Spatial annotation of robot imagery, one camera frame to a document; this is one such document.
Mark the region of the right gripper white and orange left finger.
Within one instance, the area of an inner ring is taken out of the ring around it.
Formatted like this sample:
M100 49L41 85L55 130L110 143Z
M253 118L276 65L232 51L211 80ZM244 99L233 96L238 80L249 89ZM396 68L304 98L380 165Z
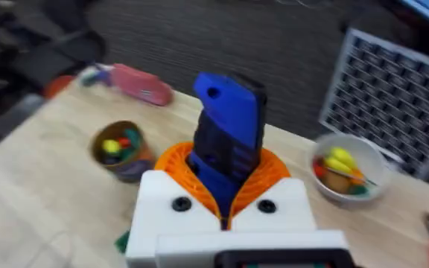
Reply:
M143 173L125 251L128 267L213 267L202 235L221 230L220 209L186 164L193 144L169 147Z

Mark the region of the right gripper white and orange right finger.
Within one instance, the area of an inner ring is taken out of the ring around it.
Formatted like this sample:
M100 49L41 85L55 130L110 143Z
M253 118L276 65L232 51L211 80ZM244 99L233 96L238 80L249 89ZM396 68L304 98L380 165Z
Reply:
M304 182L292 178L282 160L267 149L235 196L232 231L312 231L317 228Z

